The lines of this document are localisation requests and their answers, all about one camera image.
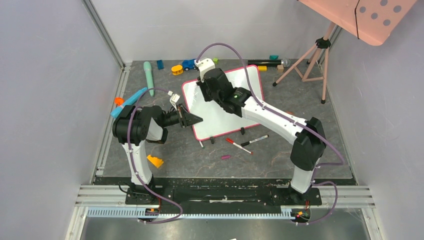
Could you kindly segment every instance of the white wall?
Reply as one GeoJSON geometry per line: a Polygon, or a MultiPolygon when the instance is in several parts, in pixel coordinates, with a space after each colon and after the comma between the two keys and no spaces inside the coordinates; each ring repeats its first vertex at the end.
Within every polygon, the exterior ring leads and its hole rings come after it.
{"type": "Polygon", "coordinates": [[[423,239],[424,1],[382,46],[343,32],[328,90],[357,179],[369,185],[388,240],[423,239]]]}
{"type": "Polygon", "coordinates": [[[120,70],[80,0],[0,3],[0,239],[64,239],[120,70]]]}
{"type": "MultiPolygon", "coordinates": [[[[301,57],[330,22],[295,0],[92,0],[125,62],[196,58],[223,42],[244,58],[301,57]]],[[[224,47],[207,56],[235,59],[224,47]]]]}

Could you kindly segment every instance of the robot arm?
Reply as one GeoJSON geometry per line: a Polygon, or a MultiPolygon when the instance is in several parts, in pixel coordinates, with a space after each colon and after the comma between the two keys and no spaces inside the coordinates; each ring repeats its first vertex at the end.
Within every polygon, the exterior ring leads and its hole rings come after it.
{"type": "MultiPolygon", "coordinates": [[[[204,59],[196,64],[200,70],[200,77],[196,83],[206,102],[215,101],[227,113],[257,122],[293,145],[290,159],[294,163],[294,174],[289,187],[300,195],[305,194],[311,187],[315,165],[320,160],[326,145],[302,127],[262,108],[249,90],[243,87],[233,87],[226,74],[220,68],[215,68],[212,60],[204,59]]],[[[325,138],[322,124],[318,119],[313,117],[307,121],[283,112],[264,101],[261,103],[295,122],[313,129],[325,138]]]]}
{"type": "Polygon", "coordinates": [[[136,186],[142,185],[131,163],[128,142],[131,144],[134,165],[138,171],[138,175],[145,184],[149,185],[153,175],[148,165],[145,143],[164,144],[168,136],[166,127],[179,124],[182,128],[185,128],[202,122],[203,119],[185,111],[181,104],[176,106],[175,111],[168,113],[157,105],[145,106],[134,115],[129,135],[130,139],[128,141],[128,123],[134,108],[134,105],[126,105],[122,109],[119,116],[113,122],[112,133],[118,139],[119,143],[122,144],[126,152],[131,169],[131,182],[136,186]]]}

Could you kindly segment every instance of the teal toy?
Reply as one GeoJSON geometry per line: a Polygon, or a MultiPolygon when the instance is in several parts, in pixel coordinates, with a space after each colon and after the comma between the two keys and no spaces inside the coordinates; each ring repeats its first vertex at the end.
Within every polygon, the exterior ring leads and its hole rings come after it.
{"type": "MultiPolygon", "coordinates": [[[[144,72],[146,73],[147,88],[151,89],[154,87],[153,76],[152,76],[152,65],[150,64],[150,62],[145,61],[143,64],[143,68],[144,68],[144,72]]],[[[155,95],[155,90],[150,90],[149,93],[150,93],[150,96],[153,97],[155,95]]]]}

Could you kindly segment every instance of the gray table surface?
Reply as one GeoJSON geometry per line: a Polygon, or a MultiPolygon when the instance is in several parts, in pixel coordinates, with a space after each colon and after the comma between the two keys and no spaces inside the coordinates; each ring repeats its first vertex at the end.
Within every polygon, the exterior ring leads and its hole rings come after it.
{"type": "MultiPolygon", "coordinates": [[[[136,91],[147,86],[146,75],[143,70],[144,61],[134,61],[131,65],[124,98],[127,99],[136,91]]],[[[181,64],[181,60],[164,60],[164,69],[158,70],[156,61],[150,61],[153,69],[154,86],[174,91],[181,94],[184,82],[199,76],[196,70],[185,71],[174,76],[171,67],[181,64]]],[[[238,60],[219,60],[216,65],[224,71],[241,67],[238,60]]],[[[301,72],[306,70],[306,63],[302,62],[298,68],[301,72]]],[[[326,104],[321,104],[323,89],[322,81],[302,82],[295,71],[292,71],[276,87],[272,83],[281,76],[273,67],[260,72],[264,100],[283,111],[292,112],[295,116],[309,120],[316,117],[322,121],[326,138],[346,157],[343,140],[329,96],[326,104]]],[[[320,77],[321,73],[315,66],[310,77],[320,77]]],[[[141,100],[143,106],[158,105],[164,110],[171,107],[169,96],[163,92],[155,91],[155,96],[146,95],[141,100]]],[[[158,169],[150,164],[150,169],[155,177],[203,177],[203,178],[291,178],[294,165],[290,161],[292,146],[276,133],[264,126],[255,126],[246,129],[245,135],[240,132],[230,133],[216,138],[215,144],[203,141],[204,149],[195,139],[191,128],[180,128],[177,125],[167,128],[168,138],[165,144],[146,144],[149,155],[163,159],[164,164],[158,169]],[[269,134],[269,138],[252,143],[246,148],[254,154],[238,149],[225,141],[231,138],[236,143],[243,143],[269,134]],[[221,160],[221,156],[231,155],[231,158],[221,160]]],[[[340,161],[336,154],[329,148],[325,150],[321,162],[340,161]]],[[[124,149],[113,138],[104,168],[104,177],[129,177],[131,176],[129,163],[124,149]]],[[[323,167],[318,170],[317,178],[352,178],[349,165],[337,167],[323,167]]]]}

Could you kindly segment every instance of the black marker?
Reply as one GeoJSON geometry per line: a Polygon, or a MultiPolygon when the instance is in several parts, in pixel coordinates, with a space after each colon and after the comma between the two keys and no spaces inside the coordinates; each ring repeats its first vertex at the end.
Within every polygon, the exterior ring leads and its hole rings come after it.
{"type": "Polygon", "coordinates": [[[247,146],[247,145],[252,144],[252,143],[254,143],[254,142],[257,142],[257,141],[259,141],[259,140],[266,139],[266,138],[268,138],[268,137],[269,137],[269,135],[261,136],[260,138],[256,138],[256,139],[254,139],[254,140],[252,140],[252,141],[243,142],[243,143],[242,143],[242,144],[240,144],[240,145],[241,145],[242,147],[244,147],[244,146],[247,146]]]}

